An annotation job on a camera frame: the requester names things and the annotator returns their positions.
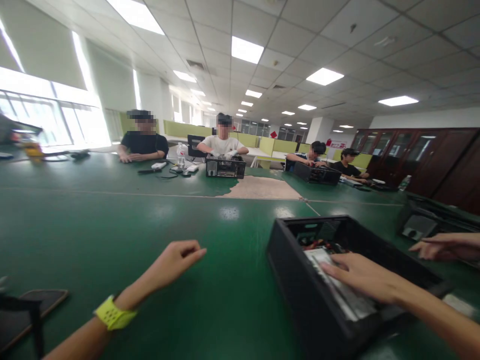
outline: water bottle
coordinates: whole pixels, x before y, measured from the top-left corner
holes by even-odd
[[[187,153],[187,150],[187,145],[184,145],[181,142],[178,143],[176,154],[178,156],[177,165],[179,169],[185,169],[185,154]]]
[[[398,186],[398,190],[400,191],[405,191],[405,189],[407,188],[407,186],[410,184],[410,179],[412,178],[411,175],[407,175],[403,180],[402,182],[400,183],[400,185]]]

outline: office room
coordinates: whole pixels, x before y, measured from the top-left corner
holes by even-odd
[[[480,359],[479,1],[0,33],[1,359]]]

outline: ceiling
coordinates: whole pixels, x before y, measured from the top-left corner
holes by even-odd
[[[203,91],[199,98],[216,111],[247,110],[243,119],[299,129],[326,116],[336,129],[354,126],[342,129],[348,134],[376,115],[480,104],[476,0],[136,0],[165,35],[130,26],[106,0],[28,1],[136,69]],[[231,56],[232,36],[265,47],[258,64]],[[394,42],[377,44],[387,37]],[[322,67],[345,76],[326,86],[306,80]],[[173,70],[193,74],[197,83]],[[247,89],[262,96],[245,96]],[[419,102],[378,103],[403,95]],[[317,108],[299,109],[303,104]]]

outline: white t-shirt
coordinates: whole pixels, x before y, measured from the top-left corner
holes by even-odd
[[[220,155],[225,155],[232,150],[238,150],[244,146],[238,139],[234,137],[229,137],[226,140],[222,140],[216,135],[207,136],[202,143],[207,145],[209,148],[212,148],[216,152],[219,152]]]

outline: green table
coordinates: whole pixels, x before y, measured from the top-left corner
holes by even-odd
[[[400,202],[376,192],[248,169],[248,175],[287,181],[311,202],[214,197],[237,180],[137,174],[150,164],[121,164],[99,153],[78,163],[0,164],[0,275],[10,276],[12,295],[38,288],[71,292],[45,322],[47,351],[108,295],[134,281],[169,242],[197,239],[208,249],[203,261],[148,299],[104,358],[302,359],[265,256],[274,219],[348,214],[400,249],[410,245],[394,230]],[[459,297],[480,304],[474,271],[461,264],[427,265],[451,280]],[[454,359],[418,323],[378,341],[362,359],[420,359],[432,352]],[[33,359],[32,339],[8,355]]]

